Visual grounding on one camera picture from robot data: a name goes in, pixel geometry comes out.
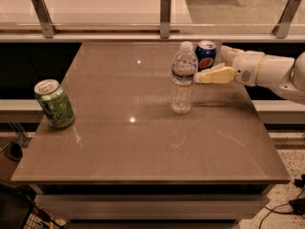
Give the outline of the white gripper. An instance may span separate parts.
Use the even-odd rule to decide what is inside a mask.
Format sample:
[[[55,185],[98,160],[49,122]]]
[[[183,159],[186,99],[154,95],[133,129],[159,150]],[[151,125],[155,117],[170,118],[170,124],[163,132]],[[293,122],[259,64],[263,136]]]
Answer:
[[[235,80],[236,83],[249,87],[256,85],[258,66],[265,56],[264,52],[243,52],[243,50],[228,46],[222,46],[220,52],[225,64],[219,63],[208,70],[197,73],[196,83],[227,84]]]

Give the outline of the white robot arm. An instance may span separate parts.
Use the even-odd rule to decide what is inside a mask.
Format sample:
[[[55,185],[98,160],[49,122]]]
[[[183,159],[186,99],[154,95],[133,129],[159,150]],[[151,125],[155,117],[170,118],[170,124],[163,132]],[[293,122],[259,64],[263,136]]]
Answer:
[[[222,62],[196,74],[199,84],[228,84],[263,87],[277,96],[305,104],[305,53],[297,59],[221,47]]]

